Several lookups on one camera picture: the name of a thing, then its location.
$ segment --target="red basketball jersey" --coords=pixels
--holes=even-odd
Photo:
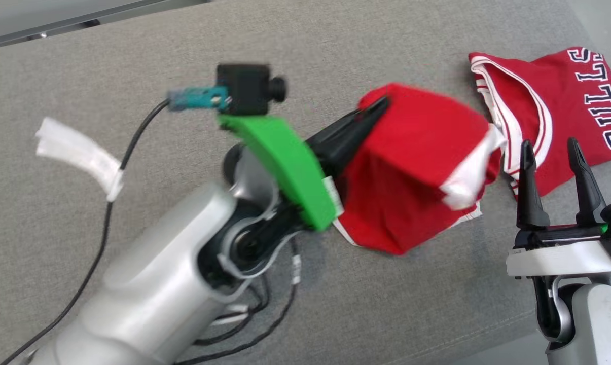
[[[344,213],[335,226],[353,244],[404,254],[481,215],[478,200],[498,174],[504,139],[467,106],[408,86],[373,90],[358,108],[385,95],[388,110],[344,171]]]
[[[602,55],[570,48],[532,62],[470,53],[477,90],[508,143],[504,171],[517,194],[521,143],[530,139],[544,196],[572,178],[567,139],[591,165],[611,160],[611,69]]]

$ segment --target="red fabric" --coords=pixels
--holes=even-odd
[[[536,179],[541,196],[573,177],[567,157],[569,137],[578,139],[591,166],[611,160],[611,141],[607,141],[611,139],[611,113],[600,113],[611,109],[611,69],[602,55],[570,48],[532,62],[478,52],[470,53],[470,60],[473,71],[475,64],[484,62],[490,78],[490,85],[479,86],[479,92],[486,88],[491,94],[497,93],[498,109],[507,107],[514,116],[502,113],[507,129],[515,124],[514,119],[521,128],[522,138],[507,135],[509,145],[503,162],[504,170],[515,180],[520,145],[527,138],[534,144],[536,155],[540,148],[548,148],[544,160],[538,160]],[[482,75],[476,77],[485,80]],[[534,94],[546,109],[537,107]],[[544,132],[540,135],[542,120]]]
[[[475,210],[451,210],[438,188],[484,138],[488,122],[453,99],[398,84],[373,90],[358,108],[385,95],[389,109],[344,173],[339,220],[358,245],[404,254]]]

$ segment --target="gray couch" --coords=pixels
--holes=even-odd
[[[104,193],[95,181],[34,155],[44,116],[120,157],[166,90],[211,85],[218,62],[262,61],[291,84],[273,112],[306,137],[391,81],[484,112],[469,51],[530,60],[573,45],[593,47],[563,0],[226,0],[0,48],[0,360],[59,314],[101,231]],[[212,113],[154,121],[81,302],[145,227],[219,175],[233,143]],[[611,163],[594,173],[611,202]],[[572,221],[574,198],[571,181],[544,199],[556,224]],[[515,207],[500,179],[486,191],[483,217],[403,257],[352,247],[333,230],[301,236],[303,284],[286,321],[253,349],[214,363],[442,364],[532,332],[531,284],[505,269]],[[265,314],[233,340],[184,358],[264,330],[287,299],[288,259],[271,271]]]

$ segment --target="white stripe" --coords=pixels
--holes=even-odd
[[[350,242],[352,245],[356,245],[358,247],[361,247],[360,245],[358,245],[357,243],[354,242],[354,240],[352,239],[352,237],[350,236],[350,234],[348,234],[348,231],[345,230],[344,226],[342,226],[342,222],[340,222],[339,220],[335,220],[333,222],[333,226],[335,226],[335,228],[337,229],[337,231],[339,231],[339,233],[342,234],[342,236],[344,236],[345,240],[347,240],[348,242]]]
[[[507,153],[505,154],[506,159],[504,159],[504,171],[506,171],[506,173],[515,171],[515,169],[519,168],[519,146],[521,146],[523,141],[521,126],[519,125],[519,122],[517,118],[515,118],[512,111],[510,111],[510,109],[506,106],[506,103],[503,102],[497,93],[497,89],[495,88],[493,81],[490,79],[486,68],[483,65],[479,65],[477,67],[473,67],[472,72],[483,75],[486,80],[488,80],[487,82],[489,82],[491,85],[489,86],[490,92],[487,95],[490,97],[493,110],[495,111],[495,113],[492,111],[490,112],[492,121],[502,130],[502,132],[504,132],[507,139],[510,137],[510,140],[508,141]],[[481,92],[481,95],[483,95],[485,98],[486,94],[484,94],[482,90],[478,91]]]
[[[449,228],[456,227],[463,222],[467,222],[477,217],[481,217],[481,215],[483,215],[483,213],[481,212],[481,201],[477,201],[477,208],[475,208],[475,210],[472,210],[472,212],[467,213],[466,215],[463,215],[463,217],[458,218],[458,220],[454,222],[454,224],[452,224],[452,226],[450,226]]]
[[[507,156],[506,151],[508,150],[508,147],[509,147],[509,141],[506,138],[508,134],[508,127],[506,123],[503,122],[503,117],[501,116],[499,109],[495,108],[495,104],[492,101],[492,95],[490,94],[490,91],[488,89],[481,88],[477,92],[479,92],[481,96],[483,97],[483,101],[486,103],[486,106],[490,110],[490,115],[491,115],[493,124],[495,125],[495,127],[499,129],[499,131],[502,134],[502,137],[504,138],[504,143],[500,146],[499,149],[501,150],[502,155]]]
[[[533,101],[535,102],[535,107],[537,108],[537,117],[540,120],[540,131],[539,131],[539,134],[537,135],[537,139],[535,139],[535,145],[533,146],[533,152],[535,152],[535,161],[537,161],[537,166],[540,167],[542,163],[544,162],[544,159],[546,159],[547,155],[549,154],[549,148],[551,147],[551,140],[553,139],[553,119],[551,118],[551,113],[549,109],[547,108],[546,104],[544,104],[544,102],[542,101],[542,98],[533,90],[532,87],[530,87],[530,85],[526,81],[524,81],[521,77],[514,74],[514,72],[511,72],[510,70],[506,69],[506,67],[502,67],[501,65],[497,64],[496,62],[493,62],[492,60],[490,60],[490,58],[484,57],[484,56],[475,56],[474,58],[472,58],[471,63],[472,63],[472,72],[474,72],[475,74],[480,74],[486,79],[488,88],[490,88],[490,92],[493,93],[493,97],[495,101],[500,101],[500,100],[502,101],[502,103],[497,102],[498,106],[502,107],[502,106],[505,106],[505,104],[503,103],[503,100],[501,99],[501,97],[498,95],[497,90],[495,89],[495,85],[492,79],[490,78],[488,72],[486,71],[486,68],[484,67],[485,64],[494,65],[495,67],[500,69],[500,71],[505,72],[508,76],[511,76],[512,78],[516,79],[523,86],[525,86],[527,91],[530,93],[530,96],[533,98]],[[503,114],[506,116],[507,122],[510,123],[512,121],[516,123],[516,127],[519,127],[519,122],[514,117],[512,120],[508,119],[507,112],[509,113],[510,109],[506,107],[505,110],[503,111]],[[510,149],[511,151],[517,151],[518,154],[511,156],[512,159],[514,159],[512,160],[512,166],[514,168],[511,168],[507,172],[512,172],[516,169],[519,169],[519,153],[521,152],[521,149],[519,148],[519,146],[521,146],[521,142],[522,141],[519,141],[519,143],[512,145],[512,147],[514,148]]]
[[[505,141],[494,125],[488,123],[488,131],[472,152],[452,171],[440,190],[446,195],[443,203],[452,210],[466,209],[477,199],[486,179],[490,155]]]

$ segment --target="blue connector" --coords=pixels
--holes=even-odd
[[[224,86],[212,88],[186,88],[168,92],[170,104],[168,110],[173,112],[186,109],[226,110],[229,106],[229,90]]]

